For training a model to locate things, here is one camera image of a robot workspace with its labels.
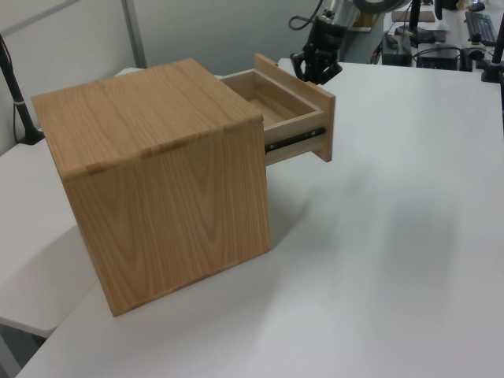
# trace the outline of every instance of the white tabletop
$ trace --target white tabletop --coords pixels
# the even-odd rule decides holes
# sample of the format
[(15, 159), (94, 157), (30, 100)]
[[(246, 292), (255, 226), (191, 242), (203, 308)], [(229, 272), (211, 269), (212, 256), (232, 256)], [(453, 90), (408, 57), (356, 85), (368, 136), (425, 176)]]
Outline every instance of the white tabletop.
[(47, 337), (97, 276), (45, 140), (0, 157), (0, 324)]
[(117, 318), (96, 283), (19, 377), (501, 376), (498, 86), (342, 66), (333, 162), (268, 167), (269, 254)]

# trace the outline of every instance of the cable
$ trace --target cable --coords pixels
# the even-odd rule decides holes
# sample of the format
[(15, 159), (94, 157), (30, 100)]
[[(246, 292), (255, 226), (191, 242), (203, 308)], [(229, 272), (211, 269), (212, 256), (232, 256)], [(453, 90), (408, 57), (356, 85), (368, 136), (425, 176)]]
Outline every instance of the cable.
[(16, 144), (19, 144), (19, 140), (17, 140), (17, 134), (16, 134), (16, 105), (13, 104), (13, 134), (14, 134), (14, 140), (16, 141)]
[(7, 48), (7, 45), (6, 45), (6, 42), (3, 40), (2, 38), (2, 35), (0, 34), (0, 43), (2, 44), (4, 50), (6, 51), (7, 53), (7, 58), (9, 59), (9, 65), (10, 67), (12, 68), (13, 66), (13, 60), (12, 58), (10, 57), (10, 52), (9, 52), (9, 49)]
[[(413, 3), (411, 2), (408, 6), (408, 8), (406, 8), (406, 10), (404, 12), (402, 12), (402, 15), (399, 16), (399, 20), (401, 19), (402, 16), (404, 16), (404, 25), (403, 26), (406, 26), (406, 18), (408, 17), (408, 12), (410, 11), (410, 8), (411, 8), (411, 5)], [(397, 21), (394, 21), (392, 22), (392, 25), (389, 27), (388, 31), (387, 31), (387, 34), (391, 32), (391, 29), (392, 27), (397, 23)]]
[[(10, 52), (9, 52), (9, 49), (7, 48), (6, 41), (3, 40), (1, 34), (0, 34), (0, 43), (2, 44), (2, 47), (7, 54), (7, 58), (9, 59), (10, 68), (12, 68), (13, 67), (13, 59), (10, 57)], [(16, 144), (18, 144), (19, 141), (17, 140), (17, 134), (16, 134), (16, 104), (13, 104), (13, 134), (14, 134), (14, 140), (16, 141)]]
[(315, 16), (317, 15), (318, 13), (318, 10), (321, 8), (322, 6), (322, 2), (324, 2), (324, 0), (319, 0), (318, 2), (318, 6), (317, 8), (315, 8), (315, 12), (313, 12), (313, 14), (310, 16), (310, 18), (307, 20), (307, 22), (305, 22), (303, 25), (301, 26), (292, 26), (292, 21), (294, 20), (304, 20), (302, 19), (301, 17), (299, 16), (293, 16), (291, 17), (291, 19), (289, 20), (289, 28), (292, 29), (292, 30), (295, 30), (295, 31), (299, 31), (299, 30), (302, 30), (304, 28), (306, 28), (308, 26), (308, 24), (311, 24), (312, 21), (313, 21), (313, 18), (315, 18)]
[(457, 50), (458, 52), (461, 51), (461, 49), (459, 49), (458, 47), (455, 47), (455, 46), (446, 46), (446, 47), (433, 47), (431, 49), (427, 49), (427, 50), (423, 50), (421, 51), (420, 53), (416, 53), (412, 56), (412, 58), (414, 59), (415, 57), (419, 57), (423, 54), (428, 54), (428, 53), (433, 53), (435, 51), (441, 51), (441, 50)]

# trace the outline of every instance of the open drawer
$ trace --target open drawer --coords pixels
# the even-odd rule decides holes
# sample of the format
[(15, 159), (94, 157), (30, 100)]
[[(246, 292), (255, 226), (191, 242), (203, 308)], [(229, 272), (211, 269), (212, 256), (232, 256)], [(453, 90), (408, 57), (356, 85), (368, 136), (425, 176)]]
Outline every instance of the open drawer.
[(332, 157), (335, 96), (256, 54), (255, 69), (220, 79), (257, 107), (265, 128), (266, 165), (313, 151)]

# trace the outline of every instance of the wooden box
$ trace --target wooden box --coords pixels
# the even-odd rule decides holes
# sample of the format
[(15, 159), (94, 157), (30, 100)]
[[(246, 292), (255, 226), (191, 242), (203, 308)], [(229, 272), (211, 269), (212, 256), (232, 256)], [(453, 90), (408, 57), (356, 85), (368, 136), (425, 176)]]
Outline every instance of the wooden box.
[[(330, 159), (332, 120), (300, 149), (289, 135), (333, 113), (266, 75), (220, 82), (186, 60), (33, 98), (114, 316), (267, 252), (266, 159)], [(266, 135), (290, 142), (266, 155)]]

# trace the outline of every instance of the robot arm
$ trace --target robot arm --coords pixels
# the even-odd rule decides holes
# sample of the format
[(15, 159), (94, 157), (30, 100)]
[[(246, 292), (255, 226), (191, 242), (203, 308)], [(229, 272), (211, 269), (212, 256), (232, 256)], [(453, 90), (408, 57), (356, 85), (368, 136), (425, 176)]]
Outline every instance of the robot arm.
[[(342, 70), (338, 64), (338, 51), (347, 29), (357, 20), (359, 12), (390, 12), (407, 2), (409, 0), (331, 0), (322, 16), (313, 18), (313, 26), (302, 52), (291, 55), (296, 76), (315, 84), (327, 83)], [(305, 72), (302, 71), (303, 62), (306, 64)]]

